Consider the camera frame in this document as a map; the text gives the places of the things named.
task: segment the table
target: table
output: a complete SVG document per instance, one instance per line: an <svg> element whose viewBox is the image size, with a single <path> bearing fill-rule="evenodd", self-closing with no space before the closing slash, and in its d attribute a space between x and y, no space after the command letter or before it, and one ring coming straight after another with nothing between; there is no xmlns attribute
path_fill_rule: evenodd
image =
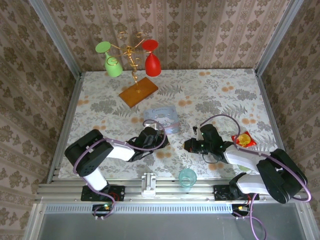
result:
<svg viewBox="0 0 320 240"><path fill-rule="evenodd" d="M142 79L145 71L138 71ZM98 129L108 138L127 141L143 129L146 109L175 105L180 132L168 136L170 146L136 162L108 158L100 165L108 179L137 179L143 173L154 172L157 177L178 178L184 168L191 168L198 179L233 178L251 170L238 165L207 164L202 155L188 153L182 148L184 141L195 137L192 126L215 114L228 114L241 125L241 132L249 131L260 151L277 148L267 110L253 69L163 70L149 78L158 86L151 96L129 108L118 96L134 81L130 71L111 78L105 72L86 72L78 104L73 117L67 146L91 131ZM217 117L214 124L223 140L231 141L237 127L226 117ZM204 156L208 162L213 157ZM59 178L77 178L66 157L60 165Z"/></svg>

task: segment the teal glass cup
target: teal glass cup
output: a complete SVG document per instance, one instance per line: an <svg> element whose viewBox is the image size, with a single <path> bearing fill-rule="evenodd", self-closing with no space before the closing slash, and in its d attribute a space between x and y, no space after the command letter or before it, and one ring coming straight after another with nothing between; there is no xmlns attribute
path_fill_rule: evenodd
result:
<svg viewBox="0 0 320 240"><path fill-rule="evenodd" d="M179 183L184 188L192 187L197 181L197 174L190 168L183 169L179 173Z"/></svg>

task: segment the patterned wallpaper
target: patterned wallpaper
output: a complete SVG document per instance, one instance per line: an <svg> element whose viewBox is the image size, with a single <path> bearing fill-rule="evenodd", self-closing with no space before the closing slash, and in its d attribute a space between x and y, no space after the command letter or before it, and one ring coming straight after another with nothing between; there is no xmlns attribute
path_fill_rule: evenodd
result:
<svg viewBox="0 0 320 240"><path fill-rule="evenodd" d="M101 41L144 32L162 69L253 68L289 0L45 0L83 72L103 71ZM130 69L127 60L122 60Z"/></svg>
<svg viewBox="0 0 320 240"><path fill-rule="evenodd" d="M0 0L0 239L22 239L75 79L27 0Z"/></svg>
<svg viewBox="0 0 320 240"><path fill-rule="evenodd" d="M262 75L285 149L309 180L320 226L320 1L305 0Z"/></svg>

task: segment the black cable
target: black cable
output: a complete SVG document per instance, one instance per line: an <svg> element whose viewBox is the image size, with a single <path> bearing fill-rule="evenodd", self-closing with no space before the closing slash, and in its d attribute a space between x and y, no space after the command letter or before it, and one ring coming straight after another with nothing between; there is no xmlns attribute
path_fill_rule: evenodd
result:
<svg viewBox="0 0 320 240"><path fill-rule="evenodd" d="M204 157L204 154L202 154L202 158L203 158L203 160L204 160L207 164L216 164L216 163L219 162L218 160L216 160L216 162L208 162L208 161L206 161L206 160L205 160L205 157Z"/></svg>

